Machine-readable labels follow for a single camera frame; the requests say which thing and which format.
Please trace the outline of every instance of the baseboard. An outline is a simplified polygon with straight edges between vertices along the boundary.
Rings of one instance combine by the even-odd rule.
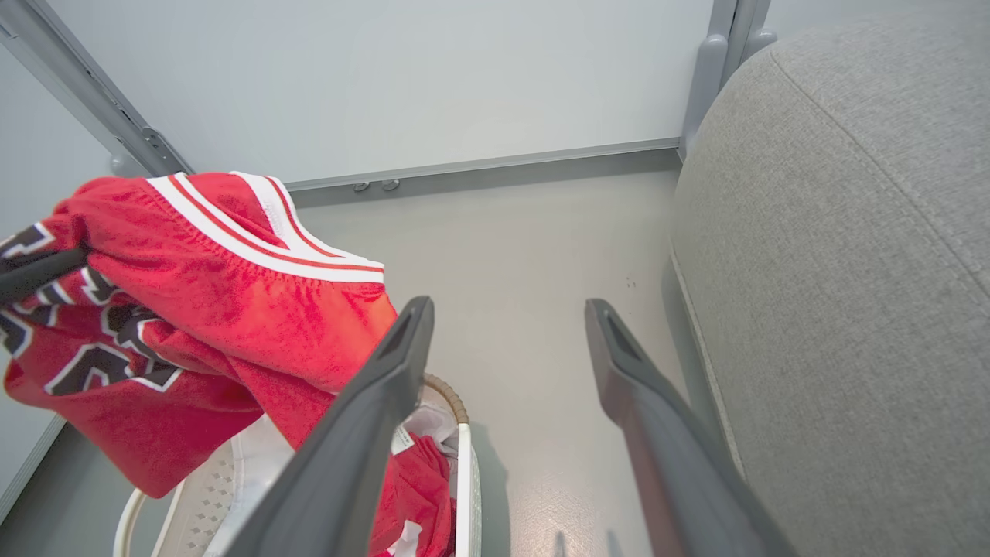
[[[388,189],[383,186],[383,182],[373,181],[365,188],[311,187],[290,190],[289,193],[296,207],[301,209],[549,181],[677,171],[680,167],[680,160],[673,149],[657,149],[393,178],[399,179],[400,185]]]
[[[534,153],[531,155],[499,157],[496,159],[484,159],[481,161],[465,161],[463,163],[450,163],[448,165],[432,165],[428,167],[400,168],[396,170],[386,170],[382,172],[369,172],[366,174],[351,174],[347,176],[300,180],[300,181],[293,181],[286,183],[285,187],[289,191],[302,191],[306,189],[317,189],[321,187],[353,185],[356,183],[393,180],[393,179],[411,178],[411,177],[437,175],[437,174],[448,174],[453,172],[466,172],[471,170],[485,170],[489,168],[515,167],[520,165],[534,165],[538,163],[552,163],[555,161],[568,161],[571,159],[584,159],[587,157],[603,157],[607,155],[621,155],[625,153],[637,153],[640,151],[677,149],[679,145],[680,145],[680,138],[666,138],[666,139],[638,141],[631,143],[620,143],[615,145],[601,145],[601,146],[587,147],[582,149],[552,151],[549,153]]]

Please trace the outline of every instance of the white stripe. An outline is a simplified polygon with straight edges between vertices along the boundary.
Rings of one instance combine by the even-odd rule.
[[[45,384],[45,392],[47,392],[48,394],[51,394],[52,391],[54,390],[54,388],[63,379],[65,379],[65,376],[67,376],[69,374],[69,372],[72,371],[72,368],[74,368],[75,365],[79,363],[79,360],[81,360],[82,357],[85,356],[86,353],[89,352],[90,349],[96,348],[96,347],[102,348],[102,349],[106,350],[107,352],[112,352],[113,354],[115,354],[115,355],[119,356],[121,359],[123,359],[125,362],[128,362],[128,365],[124,368],[124,374],[128,378],[133,378],[134,377],[134,371],[131,369],[131,364],[130,364],[131,359],[128,358],[127,355],[124,354],[123,352],[121,352],[120,350],[117,350],[117,349],[113,348],[112,346],[108,346],[106,344],[103,344],[102,342],[96,342],[96,343],[92,343],[92,344],[84,344],[84,345],[82,345],[82,346],[79,347],[79,350],[76,351],[75,356],[73,356],[72,359],[69,360],[68,364],[65,364],[65,366],[61,369],[61,371],[58,372],[58,375],[56,375],[54,377],[54,379],[52,379],[51,381],[49,381],[48,383]],[[82,390],[80,392],[86,391],[86,386],[89,385],[89,382],[92,380],[93,376],[96,376],[96,377],[100,378],[100,384],[103,387],[105,387],[108,384],[107,382],[110,381],[110,378],[107,377],[107,374],[105,374],[104,372],[101,372],[100,370],[97,370],[96,368],[90,368],[86,372],[86,379],[82,382]]]
[[[261,239],[259,239],[256,236],[254,236],[254,234],[251,234],[250,232],[248,232],[247,230],[245,230],[240,224],[236,223],[234,221],[234,219],[232,219],[227,213],[225,213],[219,207],[217,207],[216,205],[214,205],[213,203],[211,203],[210,200],[207,199],[206,196],[204,196],[202,193],[200,193],[199,190],[196,189],[196,186],[193,185],[193,183],[191,181],[189,181],[188,176],[186,176],[183,173],[179,173],[179,174],[176,174],[175,175],[175,179],[179,182],[179,186],[180,187],[182,187],[190,195],[192,195],[193,197],[195,197],[196,200],[199,201],[200,204],[202,204],[204,207],[206,207],[206,210],[209,211],[220,222],[224,223],[229,228],[231,228],[232,230],[234,230],[238,235],[242,236],[243,238],[246,238],[252,244],[255,244],[256,246],[258,246],[260,248],[263,248],[263,249],[268,250],[270,252],[275,252],[276,254],[281,254],[281,255],[286,256],[286,257],[294,257],[296,259],[304,259],[304,260],[307,260],[307,261],[315,261],[315,262],[318,262],[318,263],[335,263],[337,265],[346,265],[347,264],[346,262],[341,261],[341,258],[332,258],[331,260],[328,260],[327,256],[324,256],[324,255],[320,254],[319,252],[315,252],[312,248],[309,248],[308,246],[307,246],[307,249],[304,252],[300,253],[300,252],[294,251],[292,249],[279,248],[278,246],[272,246],[271,244],[268,244],[267,242],[263,242],[263,241],[261,241]],[[288,217],[285,217],[285,219],[283,220],[283,222],[284,222],[285,227],[289,228],[288,227],[288,220],[287,220],[287,218]],[[294,232],[292,232],[291,228],[289,228],[288,232],[289,233],[292,233],[294,235]],[[315,259],[314,260],[311,254],[316,254],[318,259]],[[366,259],[357,258],[357,260],[354,261],[353,265],[364,265],[364,266],[367,266],[367,267],[379,267],[379,268],[381,268],[381,264],[368,265],[368,263],[370,263],[370,262],[368,260],[366,260]]]
[[[211,205],[206,202],[206,199],[188,183],[184,174],[177,174],[176,178],[178,182],[185,186],[184,189],[197,201],[202,203],[204,206],[209,208]],[[208,238],[219,244],[222,248],[231,252],[235,256],[241,259],[247,260],[255,265],[264,267],[266,269],[271,269],[278,273],[285,273],[287,275],[294,275],[296,277],[305,277],[308,279],[317,280],[331,280],[335,282],[384,282],[382,272],[377,271],[355,271],[355,270],[345,270],[345,269],[323,269],[318,267],[312,267],[308,265],[302,265],[292,262],[287,262],[269,256],[268,254],[262,253],[250,246],[243,244],[237,238],[234,238],[222,228],[217,226],[212,220],[210,220],[206,215],[200,212],[200,210],[188,199],[179,192],[175,185],[168,179],[168,176],[151,178],[148,183],[162,196],[165,201],[168,202],[179,214],[186,218],[190,224],[196,227],[201,233],[206,235]],[[231,227],[231,229],[237,231],[238,233],[244,233],[245,238],[251,240],[254,239],[257,245],[267,249],[268,251],[274,253],[284,254],[289,257],[299,258],[295,253],[289,252],[288,250],[283,250],[276,248],[269,244],[262,244],[257,239],[255,239],[247,231],[244,231],[237,223],[230,219],[226,214],[220,212],[218,215],[214,213],[218,220],[223,222],[225,225]],[[350,262],[348,260],[339,260],[335,263],[340,263],[343,265],[353,264],[355,262]]]
[[[65,288],[62,288],[61,284],[58,283],[58,280],[54,280],[51,283],[51,287],[54,289],[54,291],[58,292],[58,295],[61,296],[62,301],[64,301],[68,305],[75,305],[75,300],[72,299],[72,296],[68,295],[68,292],[65,291]]]
[[[85,292],[86,297],[92,300],[93,303],[95,303],[96,305],[106,305],[110,301],[110,298],[113,297],[113,295],[116,293],[117,287],[112,282],[110,282],[110,279],[100,275],[100,278],[103,279],[105,283],[110,285],[110,287],[114,288],[113,291],[110,292],[110,295],[107,296],[107,299],[100,301],[96,297],[96,292],[97,290],[100,289],[100,287],[96,285],[96,280],[93,279],[93,275],[92,275],[92,273],[98,273],[98,272],[95,269],[90,271],[89,266],[86,266],[83,267],[82,270],[79,271],[79,273],[82,275],[82,281],[86,283],[86,285],[82,288],[82,291]]]
[[[48,228],[45,228],[45,225],[44,224],[42,224],[40,222],[36,222],[34,224],[34,227],[35,227],[35,230],[37,230],[38,232],[40,232],[42,234],[42,238],[39,241],[35,242],[34,244],[28,244],[27,246],[25,246],[23,244],[18,244],[17,246],[14,246],[13,248],[10,248],[9,250],[7,250],[6,252],[3,253],[3,258],[4,259],[13,259],[14,256],[26,256],[26,255],[32,254],[32,253],[36,252],[37,250],[40,250],[44,246],[47,246],[48,244],[50,244],[50,243],[52,243],[52,242],[55,241],[54,234],[52,234],[51,232],[49,232],[49,229]],[[10,241],[12,238],[14,238],[14,236],[11,236],[7,240],[4,240],[3,243],[6,244],[8,241]]]
[[[34,327],[31,327],[30,325],[28,325],[24,321],[18,319],[17,317],[15,317],[12,313],[10,313],[8,311],[2,311],[2,310],[0,310],[0,315],[3,315],[7,319],[10,319],[11,321],[14,322],[15,325],[19,326],[20,329],[22,331],[24,331],[24,342],[22,342],[21,343],[21,346],[17,347],[17,350],[15,350],[10,355],[11,358],[13,358],[14,360],[17,360],[18,358],[20,358],[21,356],[24,355],[24,351],[27,350],[28,347],[31,346],[31,342],[35,340],[35,329],[34,329]],[[2,330],[0,330],[0,340],[6,340],[6,338],[7,338],[7,333],[4,332],[4,331],[2,331]]]
[[[282,198],[278,195],[278,190],[275,186],[271,185],[264,176],[258,176],[254,174],[245,174],[243,172],[231,172],[231,174],[244,180],[248,186],[250,186],[251,191],[254,192],[254,197],[257,198],[258,204],[261,205],[261,210],[264,211],[264,215],[268,217],[268,224],[271,225],[272,232],[279,240],[285,242],[285,245],[289,248],[290,252],[296,252],[296,257],[302,258],[313,258],[318,261],[327,261],[333,263],[341,262],[340,257],[328,256],[326,254],[321,254],[317,250],[313,249],[312,246],[307,244],[299,234],[292,228],[292,221],[290,220],[289,214],[285,212],[285,206],[282,204]],[[363,258],[350,256],[351,259],[355,261],[363,260]]]
[[[176,370],[175,373],[172,374],[171,377],[168,378],[168,381],[165,382],[165,385],[159,385],[159,384],[157,384],[155,382],[148,381],[145,378],[133,378],[133,379],[131,379],[131,381],[138,382],[138,383],[144,385],[145,387],[147,387],[149,389],[157,390],[158,392],[165,392],[165,391],[168,390],[169,387],[172,386],[173,383],[175,383],[176,380],[179,379],[179,376],[181,376],[182,375],[182,372],[184,372],[184,371],[185,370],[183,370],[182,368],[179,368],[178,370]]]
[[[159,362],[165,362],[166,364],[168,364],[169,366],[171,366],[173,368],[178,368],[179,366],[177,364],[175,364],[174,362],[170,362],[170,361],[166,360],[165,358],[161,357],[161,355],[158,352],[156,352],[154,350],[154,348],[151,347],[150,344],[148,344],[148,341],[145,340],[145,325],[147,325],[147,324],[149,324],[149,323],[151,323],[153,321],[158,321],[158,322],[161,322],[161,323],[164,323],[165,322],[165,320],[164,319],[161,319],[160,317],[149,317],[148,319],[142,319],[141,321],[138,321],[138,340],[140,340],[141,343],[144,344],[146,348],[148,348],[148,351],[150,352],[150,354],[146,354],[145,352],[142,352],[141,350],[138,350],[138,347],[135,346],[135,344],[133,342],[131,342],[130,340],[127,341],[124,344],[130,344],[131,347],[134,348],[135,352],[139,352],[139,353],[143,354],[146,358],[148,358],[148,361],[151,362],[151,367],[154,366],[154,360],[158,360]],[[145,375],[151,373],[151,371],[150,371],[151,367],[148,368],[148,372],[145,373]]]
[[[55,305],[55,304],[44,303],[44,304],[41,304],[41,305],[35,307],[35,309],[28,310],[23,305],[21,305],[21,302],[17,302],[14,305],[12,305],[11,307],[13,307],[14,310],[17,311],[18,313],[20,313],[21,315],[28,315],[28,316],[30,316],[32,313],[34,313],[38,309],[41,309],[43,307],[47,307],[51,311],[49,312],[49,320],[46,323],[46,326],[47,327],[54,327],[55,326],[55,323],[58,322],[58,309],[61,306],[60,305]]]
[[[313,236],[312,234],[310,234],[309,231],[306,230],[306,227],[303,226],[302,221],[299,220],[299,216],[296,214],[296,206],[295,206],[295,204],[292,203],[292,197],[289,195],[289,190],[285,188],[285,184],[282,183],[282,180],[276,178],[275,176],[269,176],[269,177],[271,178],[271,181],[275,182],[275,186],[278,187],[278,189],[282,192],[282,195],[284,195],[285,198],[289,200],[289,218],[291,218],[293,220],[293,222],[296,223],[296,226],[299,227],[299,231],[310,242],[313,242],[314,244],[316,244],[316,246],[318,248],[320,248],[322,250],[326,250],[327,252],[330,252],[330,253],[334,254],[335,256],[339,256],[339,257],[342,257],[342,258],[359,259],[359,260],[368,261],[367,259],[365,259],[365,258],[363,258],[361,256],[356,256],[355,254],[349,254],[348,252],[345,252],[344,250],[338,250],[337,248],[332,248],[332,247],[324,244],[323,242],[321,242],[316,236]],[[379,263],[374,263],[372,261],[368,261],[368,262],[369,263],[372,263],[373,266],[379,266],[379,265],[381,265]]]

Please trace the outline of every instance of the metal frame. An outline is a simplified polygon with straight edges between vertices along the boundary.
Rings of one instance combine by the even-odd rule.
[[[750,56],[777,40],[777,34],[763,28],[770,0],[739,0],[736,20],[729,34],[729,54],[722,72],[722,86]]]
[[[675,149],[679,145],[677,138],[659,139],[650,141],[639,141],[632,143],[621,143],[617,145],[601,145],[597,147],[587,147],[582,149],[568,149],[565,151],[552,151],[549,153],[533,153],[529,155],[512,155],[510,157],[497,157],[494,159],[483,159],[480,161],[466,161],[464,163],[450,163],[445,165],[432,165],[428,167],[399,168],[397,170],[386,170],[383,172],[366,172],[364,174],[351,174],[346,176],[336,176],[329,178],[317,178],[309,180],[292,181],[285,184],[289,191],[304,191],[307,189],[317,189],[336,185],[353,185],[354,191],[364,191],[370,182],[387,182],[420,176],[433,176],[439,174],[452,174],[456,172],[468,172],[474,170],[487,170],[490,168],[521,167],[524,165],[538,165],[541,163],[554,163],[557,161],[571,161],[574,159],[588,159],[592,157],[607,157],[610,155],[624,155],[626,153],[640,153],[643,151],[659,151],[661,149]]]
[[[687,159],[701,121],[719,91],[747,58],[777,40],[777,34],[764,29],[770,0],[715,0],[708,37],[698,49],[691,93],[677,156]]]
[[[151,174],[191,172],[189,164],[148,125],[45,0],[0,0],[0,34],[11,53],[21,63],[27,62],[29,70],[104,145],[109,134]],[[67,95],[77,102],[66,103]],[[80,114],[80,106],[88,115]],[[108,150],[119,153],[119,149]]]
[[[691,92],[688,95],[687,111],[681,128],[681,141],[677,146],[677,156],[682,161],[694,143],[701,120],[715,102],[722,89],[722,74],[729,53],[729,37],[733,28],[737,0],[714,0],[712,19],[708,23],[708,36],[698,48],[698,58],[691,78]]]

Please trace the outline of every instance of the white wall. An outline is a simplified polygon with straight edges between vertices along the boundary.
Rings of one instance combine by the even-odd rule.
[[[49,0],[198,171],[295,181],[676,138],[711,0]]]
[[[109,161],[107,150],[0,47],[0,237],[49,215],[84,181],[110,173]],[[8,362],[0,348],[0,370]],[[53,419],[52,412],[19,404],[5,391],[0,394],[0,494]],[[8,510],[4,501],[0,520]]]

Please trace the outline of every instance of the wicker rim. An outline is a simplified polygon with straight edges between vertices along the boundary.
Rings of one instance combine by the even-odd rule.
[[[453,391],[450,385],[437,376],[431,374],[423,374],[423,376],[426,386],[439,392],[446,399],[447,404],[450,404],[450,407],[453,408],[453,416],[457,418],[457,423],[468,423],[467,408],[464,407],[460,396],[457,396],[457,393]]]

